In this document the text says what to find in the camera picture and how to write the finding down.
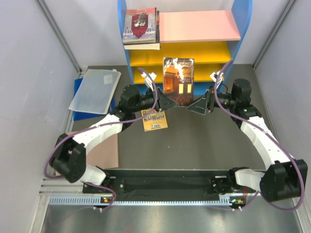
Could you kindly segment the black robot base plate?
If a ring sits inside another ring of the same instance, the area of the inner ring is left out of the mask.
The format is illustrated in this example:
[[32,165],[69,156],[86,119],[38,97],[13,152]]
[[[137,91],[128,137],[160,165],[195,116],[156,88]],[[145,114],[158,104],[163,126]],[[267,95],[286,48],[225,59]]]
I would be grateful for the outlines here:
[[227,170],[106,169],[103,182],[116,192],[116,200],[189,201],[217,200],[219,195],[237,193],[231,188]]

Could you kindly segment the black Storey Treehouse book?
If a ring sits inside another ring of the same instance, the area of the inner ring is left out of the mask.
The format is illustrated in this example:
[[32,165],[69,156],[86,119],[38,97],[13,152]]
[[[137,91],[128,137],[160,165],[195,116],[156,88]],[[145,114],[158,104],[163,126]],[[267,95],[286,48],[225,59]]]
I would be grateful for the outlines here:
[[155,43],[155,37],[146,37],[146,38],[137,38],[137,37],[130,37],[122,39],[124,44],[145,44],[145,43]]

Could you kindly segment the purple red illustrated book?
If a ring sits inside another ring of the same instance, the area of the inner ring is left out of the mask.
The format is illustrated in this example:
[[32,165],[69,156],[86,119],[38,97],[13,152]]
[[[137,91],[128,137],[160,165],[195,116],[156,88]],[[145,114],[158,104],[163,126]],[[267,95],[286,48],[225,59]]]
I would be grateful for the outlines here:
[[156,38],[156,8],[126,10],[122,38],[155,37]]

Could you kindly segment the dark Tale of Two Cities book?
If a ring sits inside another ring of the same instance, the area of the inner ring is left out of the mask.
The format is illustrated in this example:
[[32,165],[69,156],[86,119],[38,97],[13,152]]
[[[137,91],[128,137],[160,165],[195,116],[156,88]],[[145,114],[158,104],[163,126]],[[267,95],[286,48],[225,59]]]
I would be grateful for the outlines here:
[[160,49],[160,29],[159,11],[156,10],[156,42],[145,44],[123,44],[126,50],[159,50]]

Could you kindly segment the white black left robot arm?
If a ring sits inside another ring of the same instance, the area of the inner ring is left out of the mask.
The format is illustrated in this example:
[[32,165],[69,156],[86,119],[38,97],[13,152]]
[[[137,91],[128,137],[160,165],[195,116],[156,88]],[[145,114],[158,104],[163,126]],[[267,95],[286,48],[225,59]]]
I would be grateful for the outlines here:
[[136,112],[146,110],[150,114],[153,110],[164,111],[177,106],[179,104],[159,88],[148,88],[142,95],[137,86],[128,85],[123,89],[119,104],[101,121],[82,131],[59,136],[48,165],[69,183],[82,182],[106,192],[110,180],[102,169],[86,163],[87,154],[137,121]]

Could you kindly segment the black red-lettered glossy book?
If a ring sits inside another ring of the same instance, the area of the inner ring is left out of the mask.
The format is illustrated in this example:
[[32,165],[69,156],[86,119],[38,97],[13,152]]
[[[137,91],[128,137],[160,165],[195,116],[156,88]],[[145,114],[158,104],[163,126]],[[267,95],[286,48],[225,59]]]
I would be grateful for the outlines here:
[[194,59],[163,59],[163,92],[179,106],[188,107],[193,103]]

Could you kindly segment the yellow Shakespeare paperback book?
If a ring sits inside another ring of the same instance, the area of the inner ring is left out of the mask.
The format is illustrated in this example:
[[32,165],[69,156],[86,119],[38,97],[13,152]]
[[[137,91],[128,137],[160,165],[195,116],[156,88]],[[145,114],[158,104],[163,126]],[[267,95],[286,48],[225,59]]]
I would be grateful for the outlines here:
[[168,128],[165,112],[153,110],[143,118],[143,127],[145,132]]

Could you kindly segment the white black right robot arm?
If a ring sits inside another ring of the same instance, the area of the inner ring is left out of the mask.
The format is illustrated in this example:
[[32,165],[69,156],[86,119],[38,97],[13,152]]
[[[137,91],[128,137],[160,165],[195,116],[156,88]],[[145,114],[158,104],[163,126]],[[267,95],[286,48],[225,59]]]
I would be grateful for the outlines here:
[[248,80],[236,79],[230,93],[215,93],[210,87],[187,109],[200,114],[212,112],[216,107],[227,109],[261,156],[265,172],[246,167],[229,170],[226,184],[230,191],[238,192],[248,187],[259,191],[268,202],[301,197],[307,178],[307,163],[294,159],[279,147],[261,113],[251,104],[251,92]]

